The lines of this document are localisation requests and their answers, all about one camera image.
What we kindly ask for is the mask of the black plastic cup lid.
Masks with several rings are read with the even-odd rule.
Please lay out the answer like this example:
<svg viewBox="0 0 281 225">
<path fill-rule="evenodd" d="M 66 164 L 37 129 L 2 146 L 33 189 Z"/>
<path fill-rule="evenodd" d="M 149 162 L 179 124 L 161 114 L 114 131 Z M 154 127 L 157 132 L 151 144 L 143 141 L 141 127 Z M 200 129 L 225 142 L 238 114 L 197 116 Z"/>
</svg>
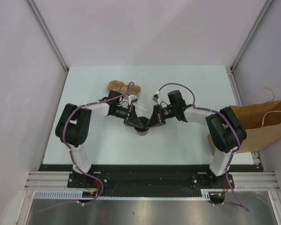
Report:
<svg viewBox="0 0 281 225">
<path fill-rule="evenodd" d="M 145 128 L 145 126 L 148 123 L 149 119 L 147 117 L 141 116 L 141 117 L 139 117 L 139 120 L 140 120 L 140 122 L 142 124 L 142 127 L 135 127 L 134 129 L 137 132 L 141 132 L 141 133 L 144 133 L 144 132 L 148 131 L 149 129 Z"/>
</svg>

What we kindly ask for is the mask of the brown paper coffee cup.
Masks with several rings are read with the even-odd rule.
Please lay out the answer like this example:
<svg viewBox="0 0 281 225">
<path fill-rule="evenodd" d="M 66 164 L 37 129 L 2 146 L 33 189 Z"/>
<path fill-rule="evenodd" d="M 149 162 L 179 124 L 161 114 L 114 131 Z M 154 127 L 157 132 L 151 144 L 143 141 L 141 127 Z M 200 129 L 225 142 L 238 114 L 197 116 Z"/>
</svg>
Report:
<svg viewBox="0 0 281 225">
<path fill-rule="evenodd" d="M 145 135 L 148 134 L 148 130 L 146 130 L 146 131 L 137 131 L 137 134 L 138 134 L 139 136 L 145 136 Z"/>
</svg>

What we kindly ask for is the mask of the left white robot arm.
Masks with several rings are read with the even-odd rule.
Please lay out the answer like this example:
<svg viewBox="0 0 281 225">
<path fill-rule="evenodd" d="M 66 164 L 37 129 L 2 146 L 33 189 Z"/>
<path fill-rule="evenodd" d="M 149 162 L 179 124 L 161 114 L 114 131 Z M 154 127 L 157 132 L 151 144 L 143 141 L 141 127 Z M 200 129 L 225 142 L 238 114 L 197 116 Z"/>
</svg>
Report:
<svg viewBox="0 0 281 225">
<path fill-rule="evenodd" d="M 91 118 L 111 115 L 123 119 L 126 126 L 144 129 L 144 124 L 135 112 L 134 103 L 138 97 L 130 95 L 128 106 L 122 107 L 120 102 L 123 97 L 120 92 L 111 90 L 107 97 L 91 104 L 81 106 L 66 104 L 64 107 L 55 128 L 55 135 L 68 147 L 73 170 L 79 173 L 78 182 L 83 187 L 90 187 L 94 182 L 94 175 L 88 172 L 91 161 L 86 151 L 80 149 L 80 145 L 87 139 Z"/>
</svg>

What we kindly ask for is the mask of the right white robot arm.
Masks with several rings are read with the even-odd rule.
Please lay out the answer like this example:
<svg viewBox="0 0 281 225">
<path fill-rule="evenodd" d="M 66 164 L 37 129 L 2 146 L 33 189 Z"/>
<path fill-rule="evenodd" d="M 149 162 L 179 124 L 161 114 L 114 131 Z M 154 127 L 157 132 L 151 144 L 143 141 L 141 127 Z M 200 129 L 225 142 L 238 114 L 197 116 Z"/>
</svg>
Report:
<svg viewBox="0 0 281 225">
<path fill-rule="evenodd" d="M 207 175 L 207 184 L 218 188 L 224 181 L 225 174 L 230 167 L 233 154 L 239 150 L 247 133 L 231 107 L 224 107 L 219 111 L 186 104 L 178 90 L 168 93 L 170 104 L 161 106 L 161 101 L 153 107 L 153 112 L 144 125 L 145 129 L 162 126 L 167 119 L 176 118 L 178 121 L 193 122 L 206 125 L 215 146 L 213 160 L 209 166 L 212 172 Z"/>
</svg>

